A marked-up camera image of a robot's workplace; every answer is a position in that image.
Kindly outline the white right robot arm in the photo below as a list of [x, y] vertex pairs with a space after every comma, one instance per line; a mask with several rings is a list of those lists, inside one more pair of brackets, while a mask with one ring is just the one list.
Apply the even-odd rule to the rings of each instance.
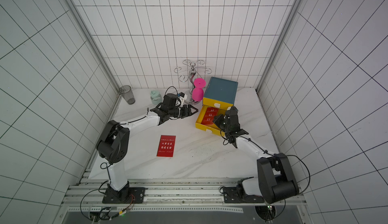
[[288, 156], [271, 152], [255, 143], [249, 133], [240, 127], [236, 107], [232, 106], [224, 114], [215, 116], [213, 123], [220, 128], [224, 140], [246, 153], [257, 167], [257, 177], [241, 179], [235, 188], [225, 188], [224, 192], [235, 190], [241, 202], [260, 201], [268, 204], [301, 194]]

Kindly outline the pink silicone goblet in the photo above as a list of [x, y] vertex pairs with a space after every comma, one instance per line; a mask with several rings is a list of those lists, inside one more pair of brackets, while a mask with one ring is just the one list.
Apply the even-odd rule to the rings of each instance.
[[206, 81], [202, 78], [197, 78], [194, 80], [194, 89], [192, 91], [192, 99], [196, 102], [199, 102], [204, 97], [204, 87], [206, 86]]

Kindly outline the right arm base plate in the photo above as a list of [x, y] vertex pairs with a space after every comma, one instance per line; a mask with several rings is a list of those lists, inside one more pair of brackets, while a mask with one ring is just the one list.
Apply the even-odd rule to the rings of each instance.
[[224, 203], [239, 204], [239, 203], [264, 203], [262, 196], [248, 195], [241, 186], [225, 187], [219, 189], [222, 194]]

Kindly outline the red postcard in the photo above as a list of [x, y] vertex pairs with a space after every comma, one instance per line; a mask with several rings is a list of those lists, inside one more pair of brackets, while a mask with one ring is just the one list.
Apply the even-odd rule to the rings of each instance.
[[157, 151], [157, 157], [173, 157], [176, 136], [162, 135]]
[[202, 125], [212, 125], [213, 124], [213, 119], [217, 115], [219, 109], [214, 108], [214, 107], [208, 107], [205, 111], [204, 117], [201, 121]]

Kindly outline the chrome cup holder stand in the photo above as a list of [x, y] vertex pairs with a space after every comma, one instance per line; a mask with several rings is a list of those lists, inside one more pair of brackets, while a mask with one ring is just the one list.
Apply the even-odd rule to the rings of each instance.
[[199, 103], [199, 101], [193, 99], [193, 90], [195, 89], [194, 81], [197, 78], [203, 78], [198, 71], [201, 69], [204, 71], [205, 75], [208, 75], [212, 73], [212, 69], [210, 67], [205, 66], [205, 60], [186, 59], [182, 63], [184, 66], [186, 66], [186, 68], [176, 67], [174, 69], [174, 72], [178, 75], [178, 79], [180, 82], [189, 83], [189, 89], [185, 92], [185, 94], [187, 95], [185, 103], [196, 105]]

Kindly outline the mint green jar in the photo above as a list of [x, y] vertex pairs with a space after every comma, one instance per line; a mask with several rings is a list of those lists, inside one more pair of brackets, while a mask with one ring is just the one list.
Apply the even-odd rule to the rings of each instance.
[[163, 98], [158, 90], [152, 90], [150, 92], [151, 102], [154, 105], [158, 105], [159, 103], [162, 103]]

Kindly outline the teal drawer cabinet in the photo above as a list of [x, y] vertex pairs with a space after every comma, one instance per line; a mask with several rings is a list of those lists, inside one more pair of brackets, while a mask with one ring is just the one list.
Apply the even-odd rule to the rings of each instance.
[[223, 78], [211, 77], [204, 97], [227, 103], [235, 102], [238, 82]]

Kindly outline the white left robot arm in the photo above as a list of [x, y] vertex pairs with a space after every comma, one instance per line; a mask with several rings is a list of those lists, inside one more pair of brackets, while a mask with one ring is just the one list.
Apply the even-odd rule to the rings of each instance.
[[168, 93], [161, 103], [148, 109], [144, 116], [124, 122], [109, 121], [96, 145], [99, 156], [107, 165], [109, 188], [120, 192], [129, 185], [122, 160], [128, 152], [131, 137], [168, 120], [190, 117], [198, 112], [193, 105], [185, 104], [184, 93]]

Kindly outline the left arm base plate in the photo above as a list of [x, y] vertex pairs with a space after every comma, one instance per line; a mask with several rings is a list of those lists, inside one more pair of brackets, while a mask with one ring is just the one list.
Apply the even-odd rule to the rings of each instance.
[[145, 188], [132, 188], [125, 186], [116, 191], [108, 187], [104, 193], [103, 204], [142, 204], [145, 196]]

